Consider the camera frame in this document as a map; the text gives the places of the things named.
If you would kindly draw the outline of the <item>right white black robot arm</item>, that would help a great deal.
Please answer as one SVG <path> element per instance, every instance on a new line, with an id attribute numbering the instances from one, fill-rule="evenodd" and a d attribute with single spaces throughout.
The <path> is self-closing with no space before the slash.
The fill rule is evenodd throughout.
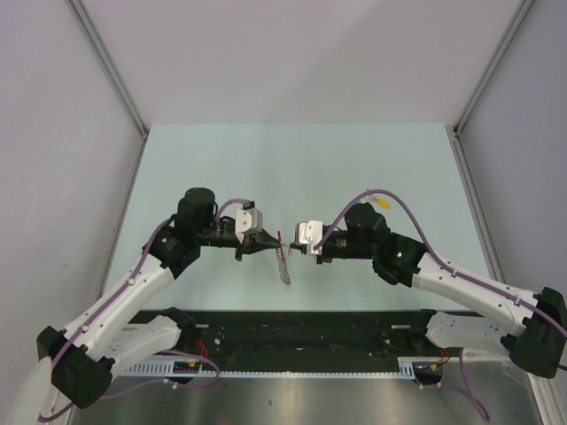
<path id="1" fill-rule="evenodd" d="M 506 355 L 525 372 L 551 379 L 566 345 L 566 303 L 549 287 L 524 290 L 482 277 L 390 230 L 369 204 L 352 206 L 346 229 L 317 220 L 300 222 L 292 248 L 319 264 L 368 259 L 383 281 L 428 291 L 471 310 L 470 316 L 424 310 L 410 326 L 408 343 L 419 355 L 463 348 Z"/>

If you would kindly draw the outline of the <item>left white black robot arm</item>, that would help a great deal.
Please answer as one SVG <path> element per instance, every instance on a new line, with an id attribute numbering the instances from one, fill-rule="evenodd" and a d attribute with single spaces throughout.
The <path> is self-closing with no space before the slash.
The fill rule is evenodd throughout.
<path id="1" fill-rule="evenodd" d="M 172 349 L 184 354 L 196 343 L 186 321 L 160 315 L 139 330 L 129 347 L 113 348 L 113 340 L 145 303 L 176 280 L 200 256 L 204 247 L 227 248 L 236 260 L 244 255 L 277 250 L 281 244 L 262 225 L 262 214 L 251 200 L 238 199 L 235 217 L 223 218 L 224 205 L 206 188 L 188 189 L 176 212 L 160 223 L 137 262 L 85 313 L 61 330 L 46 327 L 36 338 L 39 358 L 52 361 L 51 384 L 73 406 L 86 408 L 103 397 L 119 373 L 154 352 Z"/>

